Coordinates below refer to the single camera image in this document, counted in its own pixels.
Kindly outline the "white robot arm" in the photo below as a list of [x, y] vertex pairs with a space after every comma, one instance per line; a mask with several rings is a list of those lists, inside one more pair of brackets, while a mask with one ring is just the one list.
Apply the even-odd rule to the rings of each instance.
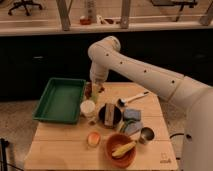
[[213, 86], [120, 53], [115, 36], [89, 46], [90, 80], [103, 83], [113, 70], [182, 109], [186, 115], [181, 171], [213, 171]]

